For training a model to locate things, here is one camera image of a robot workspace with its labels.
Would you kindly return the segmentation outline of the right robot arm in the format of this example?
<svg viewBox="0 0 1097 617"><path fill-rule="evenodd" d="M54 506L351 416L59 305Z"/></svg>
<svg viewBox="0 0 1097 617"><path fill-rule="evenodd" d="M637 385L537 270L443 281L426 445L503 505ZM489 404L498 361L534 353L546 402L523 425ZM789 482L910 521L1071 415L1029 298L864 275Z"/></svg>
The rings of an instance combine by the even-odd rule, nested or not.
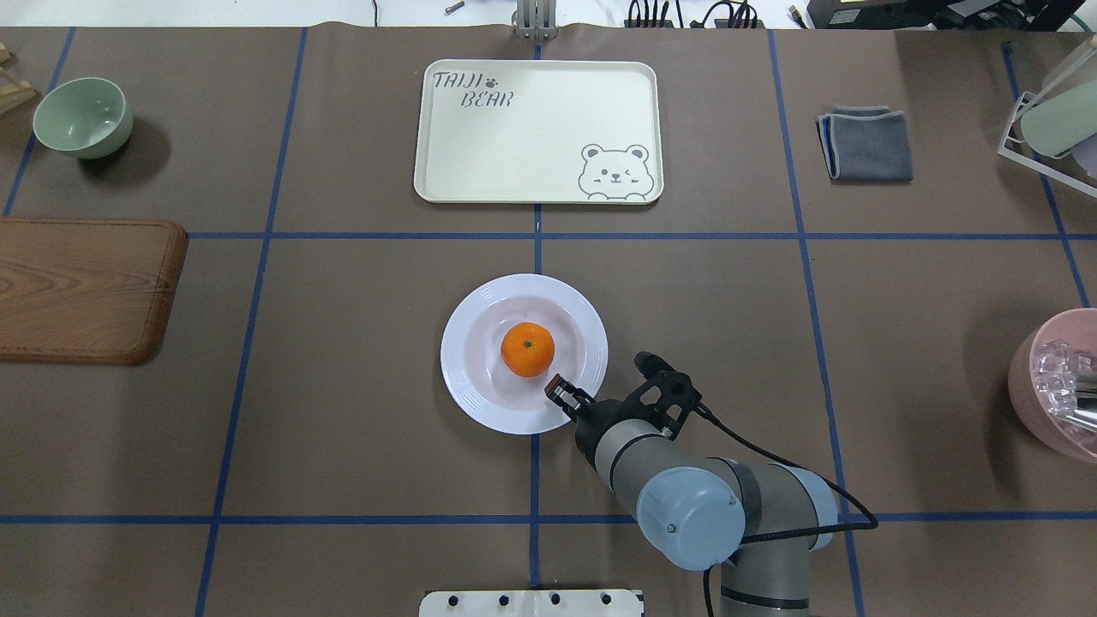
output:
<svg viewBox="0 0 1097 617"><path fill-rule="evenodd" d="M656 371L623 401L596 401L553 375L546 399L575 426L588 464L647 542L687 571L720 571L724 616L807 616L810 554L830 543L838 519L827 481L788 462L699 457L674 441L701 410L689 375Z"/></svg>

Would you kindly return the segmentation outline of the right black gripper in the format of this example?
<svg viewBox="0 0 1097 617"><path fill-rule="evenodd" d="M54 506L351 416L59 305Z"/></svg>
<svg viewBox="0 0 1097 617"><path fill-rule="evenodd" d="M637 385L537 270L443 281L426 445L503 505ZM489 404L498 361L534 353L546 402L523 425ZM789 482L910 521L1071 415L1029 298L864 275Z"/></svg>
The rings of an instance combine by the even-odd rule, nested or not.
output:
<svg viewBox="0 0 1097 617"><path fill-rule="evenodd" d="M548 402L553 403L575 422L575 440L583 455L596 455L596 449L606 433L630 419L627 406L619 399L596 401L587 391L575 386L561 374L554 374L544 388Z"/></svg>

